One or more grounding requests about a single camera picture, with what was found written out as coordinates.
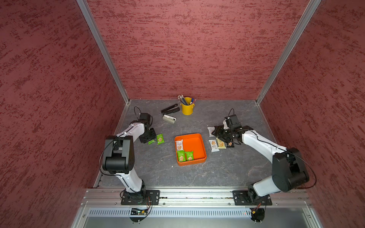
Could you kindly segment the aluminium front rail frame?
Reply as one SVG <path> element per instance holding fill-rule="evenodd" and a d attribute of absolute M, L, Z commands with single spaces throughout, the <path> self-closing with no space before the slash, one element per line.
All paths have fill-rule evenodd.
<path fill-rule="evenodd" d="M 285 227 L 297 217 L 305 227 L 321 228 L 322 224 L 305 190 L 270 194 L 272 206 L 236 206 L 232 191 L 238 187 L 148 187 L 159 190 L 158 205 L 121 205 L 121 187 L 87 189 L 77 212 L 73 228 L 84 228 L 89 218 L 212 218 L 251 219 L 269 227 Z"/>

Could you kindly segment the orange plastic storage tray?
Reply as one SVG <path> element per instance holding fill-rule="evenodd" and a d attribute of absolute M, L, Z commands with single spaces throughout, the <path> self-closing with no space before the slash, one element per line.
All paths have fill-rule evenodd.
<path fill-rule="evenodd" d="M 204 163 L 207 159 L 207 154 L 204 146 L 202 136 L 200 134 L 189 134 L 175 137 L 175 141 L 182 140 L 183 149 L 185 151 L 194 152 L 194 160 L 192 161 L 179 161 L 179 156 L 176 155 L 177 163 L 179 166 L 187 166 L 193 164 Z"/>

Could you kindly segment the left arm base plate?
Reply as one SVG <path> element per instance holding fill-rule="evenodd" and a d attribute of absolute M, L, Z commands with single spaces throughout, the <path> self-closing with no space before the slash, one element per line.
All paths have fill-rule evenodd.
<path fill-rule="evenodd" d="M 146 190 L 142 193 L 129 193 L 126 191 L 122 192 L 121 205 L 158 205 L 160 199 L 159 190 Z"/>

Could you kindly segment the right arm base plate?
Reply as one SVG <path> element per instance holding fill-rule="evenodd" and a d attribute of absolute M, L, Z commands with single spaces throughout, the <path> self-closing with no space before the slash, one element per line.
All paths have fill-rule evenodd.
<path fill-rule="evenodd" d="M 270 195 L 258 196 L 252 191 L 232 191 L 236 206 L 272 206 Z"/>

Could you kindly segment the white pink cookie packet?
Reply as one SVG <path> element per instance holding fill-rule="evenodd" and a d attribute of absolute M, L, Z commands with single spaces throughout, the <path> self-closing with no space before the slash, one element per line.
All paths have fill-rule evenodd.
<path fill-rule="evenodd" d="M 209 132 L 209 137 L 215 137 L 213 135 L 213 132 L 215 131 L 215 127 L 207 127 L 207 129 L 208 129 L 208 132 Z"/>

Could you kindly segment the white red cookie packet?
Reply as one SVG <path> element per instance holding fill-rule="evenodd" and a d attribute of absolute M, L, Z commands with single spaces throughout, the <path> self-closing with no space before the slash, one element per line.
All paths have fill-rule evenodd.
<path fill-rule="evenodd" d="M 178 140 L 175 142 L 176 151 L 183 151 L 183 140 Z"/>

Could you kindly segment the black cookie packet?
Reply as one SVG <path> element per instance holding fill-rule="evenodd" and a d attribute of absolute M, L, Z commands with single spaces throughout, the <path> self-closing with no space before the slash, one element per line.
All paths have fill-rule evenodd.
<path fill-rule="evenodd" d="M 227 146 L 226 147 L 227 148 L 234 148 L 234 143 L 229 142 L 229 143 L 227 143 Z"/>

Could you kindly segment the yellow pen cup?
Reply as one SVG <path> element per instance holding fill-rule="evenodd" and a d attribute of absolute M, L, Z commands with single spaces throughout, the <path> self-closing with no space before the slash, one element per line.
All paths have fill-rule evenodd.
<path fill-rule="evenodd" d="M 194 111 L 195 100 L 190 97 L 185 97 L 184 100 L 185 100 L 185 103 L 181 103 L 182 113 L 186 116 L 189 116 Z"/>

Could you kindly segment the yellow cookie packet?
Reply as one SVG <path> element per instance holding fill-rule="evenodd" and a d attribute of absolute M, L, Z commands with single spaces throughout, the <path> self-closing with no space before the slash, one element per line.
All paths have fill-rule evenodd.
<path fill-rule="evenodd" d="M 225 142 L 220 140 L 219 138 L 216 138 L 218 149 L 226 149 Z"/>

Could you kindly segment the pens in cup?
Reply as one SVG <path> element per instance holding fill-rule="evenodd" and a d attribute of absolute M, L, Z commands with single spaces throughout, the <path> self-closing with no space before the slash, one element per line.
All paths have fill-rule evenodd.
<path fill-rule="evenodd" d="M 178 95 L 178 99 L 184 105 L 192 105 L 195 102 L 194 98 L 184 97 L 183 95 Z"/>

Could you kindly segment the white cookie packet front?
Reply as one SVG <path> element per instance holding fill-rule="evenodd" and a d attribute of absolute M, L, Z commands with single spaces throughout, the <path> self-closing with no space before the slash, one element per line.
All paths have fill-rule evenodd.
<path fill-rule="evenodd" d="M 209 140 L 209 144 L 211 146 L 212 153 L 218 152 L 220 150 L 216 140 Z"/>

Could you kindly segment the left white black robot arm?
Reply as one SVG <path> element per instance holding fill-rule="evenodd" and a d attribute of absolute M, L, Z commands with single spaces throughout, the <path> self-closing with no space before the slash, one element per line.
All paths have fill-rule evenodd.
<path fill-rule="evenodd" d="M 145 184 L 134 169 L 134 142 L 146 130 L 146 121 L 133 121 L 122 133 L 106 139 L 105 148 L 99 159 L 101 173 L 106 176 L 116 176 L 123 183 L 125 192 L 133 200 L 146 198 Z"/>

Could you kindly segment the black stapler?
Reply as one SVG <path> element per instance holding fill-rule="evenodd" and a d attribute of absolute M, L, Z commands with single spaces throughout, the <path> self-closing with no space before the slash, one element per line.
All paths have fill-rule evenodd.
<path fill-rule="evenodd" d="M 177 113 L 180 111 L 180 108 L 178 107 L 178 104 L 173 104 L 172 106 L 169 106 L 161 111 L 163 115 L 168 115 L 172 113 Z"/>

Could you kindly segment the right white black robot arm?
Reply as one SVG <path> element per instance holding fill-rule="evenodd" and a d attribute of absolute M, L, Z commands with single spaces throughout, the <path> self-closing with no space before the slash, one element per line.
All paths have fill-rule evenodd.
<path fill-rule="evenodd" d="M 225 143 L 234 143 L 236 139 L 238 143 L 250 146 L 271 162 L 271 176 L 248 187 L 251 201 L 272 193 L 288 192 L 310 181 L 306 163 L 296 148 L 280 146 L 249 126 L 232 130 L 220 125 L 214 128 L 212 135 Z"/>

